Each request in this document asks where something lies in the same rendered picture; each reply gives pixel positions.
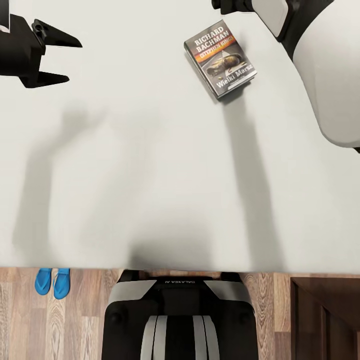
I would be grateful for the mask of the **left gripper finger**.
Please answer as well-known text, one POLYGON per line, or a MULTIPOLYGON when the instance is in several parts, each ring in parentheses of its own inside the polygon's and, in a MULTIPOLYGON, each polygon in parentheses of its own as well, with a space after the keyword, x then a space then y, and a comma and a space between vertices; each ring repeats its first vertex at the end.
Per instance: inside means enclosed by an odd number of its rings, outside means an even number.
POLYGON ((33 34, 42 47, 42 56, 46 53, 46 45, 60 47, 82 48, 81 42, 74 36, 45 23, 40 19, 35 19, 31 24, 33 34))
POLYGON ((37 79, 37 88, 39 87, 45 87, 49 85, 55 85, 55 84, 61 84, 66 83, 70 79, 67 75, 61 75, 56 73, 49 73, 49 72, 43 72, 40 71, 38 73, 38 79, 37 79))

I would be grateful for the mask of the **hardback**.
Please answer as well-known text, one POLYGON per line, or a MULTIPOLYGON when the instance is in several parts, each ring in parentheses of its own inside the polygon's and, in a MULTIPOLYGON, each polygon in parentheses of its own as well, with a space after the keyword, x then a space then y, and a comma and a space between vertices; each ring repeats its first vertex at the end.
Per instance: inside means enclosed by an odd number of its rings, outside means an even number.
POLYGON ((217 100, 257 74, 223 20, 186 40, 183 47, 217 100))

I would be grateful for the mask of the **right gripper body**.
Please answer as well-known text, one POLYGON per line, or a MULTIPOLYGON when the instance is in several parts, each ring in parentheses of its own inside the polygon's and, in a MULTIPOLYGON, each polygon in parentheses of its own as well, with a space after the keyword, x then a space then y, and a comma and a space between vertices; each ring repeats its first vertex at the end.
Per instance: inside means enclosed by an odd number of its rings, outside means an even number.
POLYGON ((220 0, 220 13, 228 15, 235 12, 251 13, 246 6, 246 0, 220 0))

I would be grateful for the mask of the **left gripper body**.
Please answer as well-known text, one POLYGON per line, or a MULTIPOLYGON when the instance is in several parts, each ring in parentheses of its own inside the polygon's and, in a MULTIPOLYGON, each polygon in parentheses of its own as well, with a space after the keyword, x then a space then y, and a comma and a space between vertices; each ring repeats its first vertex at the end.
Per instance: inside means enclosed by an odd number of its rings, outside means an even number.
POLYGON ((27 89, 35 89, 43 49, 23 16, 10 13, 9 30, 0 31, 0 76, 19 77, 27 89))

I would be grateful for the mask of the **sandal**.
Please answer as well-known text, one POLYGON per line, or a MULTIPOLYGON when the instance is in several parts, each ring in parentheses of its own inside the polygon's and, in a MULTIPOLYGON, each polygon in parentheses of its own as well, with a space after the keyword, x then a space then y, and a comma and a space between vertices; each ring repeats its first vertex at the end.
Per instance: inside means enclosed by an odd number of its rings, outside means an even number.
POLYGON ((57 300, 64 299, 70 291, 70 268, 59 268, 57 280, 54 285, 53 295, 57 300))
POLYGON ((51 273, 52 268, 41 268, 36 275, 35 290, 41 295, 45 296, 49 293, 51 287, 51 273))

